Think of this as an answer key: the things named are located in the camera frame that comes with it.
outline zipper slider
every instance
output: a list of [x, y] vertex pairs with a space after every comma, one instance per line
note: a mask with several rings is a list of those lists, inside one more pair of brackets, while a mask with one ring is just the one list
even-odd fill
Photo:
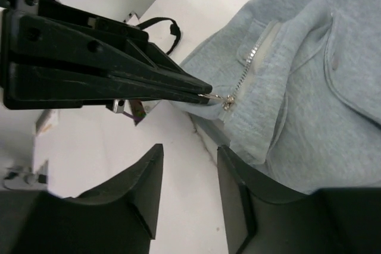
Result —
[[225, 111], [228, 111], [230, 109], [230, 107], [232, 107], [232, 105], [235, 102], [234, 96], [232, 96], [232, 95], [222, 97], [222, 96], [214, 95], [214, 94], [210, 93], [209, 95], [198, 95], [198, 96], [200, 96], [202, 98], [207, 98], [210, 100], [221, 102], [222, 107], [224, 108]]

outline light gray sweatshirt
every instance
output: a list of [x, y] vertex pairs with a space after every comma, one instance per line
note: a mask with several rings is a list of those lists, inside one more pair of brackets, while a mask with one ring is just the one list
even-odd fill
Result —
[[222, 120], [230, 147], [280, 183], [381, 180], [381, 0], [251, 0], [182, 67], [235, 101], [175, 105]]

